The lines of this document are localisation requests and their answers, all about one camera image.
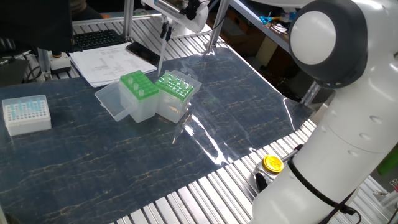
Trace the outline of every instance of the dark blue table mat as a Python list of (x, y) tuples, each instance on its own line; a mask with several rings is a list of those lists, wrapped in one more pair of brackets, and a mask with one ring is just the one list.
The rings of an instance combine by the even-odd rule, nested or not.
[(0, 89), (0, 100), (45, 94), (52, 119), (49, 131), (12, 138), (0, 119), (3, 209), (28, 224), (109, 224), (290, 134), (311, 113), (228, 49), (164, 69), (202, 82), (178, 124), (159, 115), (115, 122), (82, 78)]

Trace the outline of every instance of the clear plastic box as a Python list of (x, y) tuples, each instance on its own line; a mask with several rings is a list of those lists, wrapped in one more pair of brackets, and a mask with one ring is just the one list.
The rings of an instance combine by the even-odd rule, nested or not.
[(95, 93), (115, 121), (130, 115), (137, 123), (156, 113), (159, 89), (141, 71), (124, 75)]
[(192, 95), (201, 87), (201, 83), (190, 75), (176, 70), (165, 71), (155, 85), (160, 90), (156, 113), (174, 123), (180, 121)]
[(120, 121), (136, 109), (136, 105), (127, 96), (124, 90), (120, 88), (119, 82), (112, 82), (102, 90), (97, 91), (95, 96), (99, 99), (101, 105), (108, 110), (115, 121)]
[(51, 129), (45, 95), (3, 100), (2, 111), (10, 136)]

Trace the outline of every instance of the black keyboard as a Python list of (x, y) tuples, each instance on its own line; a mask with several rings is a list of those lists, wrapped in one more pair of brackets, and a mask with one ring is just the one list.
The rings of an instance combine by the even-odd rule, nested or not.
[(101, 30), (73, 36), (76, 50), (95, 49), (124, 43), (123, 38), (115, 30)]

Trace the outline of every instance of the yellow bottle cap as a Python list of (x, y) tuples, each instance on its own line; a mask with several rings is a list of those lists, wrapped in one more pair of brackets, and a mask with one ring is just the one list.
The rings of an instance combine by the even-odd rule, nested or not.
[(262, 166), (268, 172), (280, 173), (284, 169), (284, 163), (276, 156), (266, 155), (262, 159)]

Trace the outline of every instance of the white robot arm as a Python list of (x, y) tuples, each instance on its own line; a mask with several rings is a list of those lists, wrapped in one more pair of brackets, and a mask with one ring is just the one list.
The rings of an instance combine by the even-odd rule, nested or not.
[[(292, 161), (307, 183), (340, 203), (398, 141), (398, 2), (310, 2), (289, 34), (297, 65), (319, 85), (336, 89), (323, 121)], [(251, 224), (317, 224), (334, 209), (294, 167), (256, 197)]]
[(209, 0), (142, 0), (142, 2), (193, 32), (203, 30), (209, 13), (207, 8)]

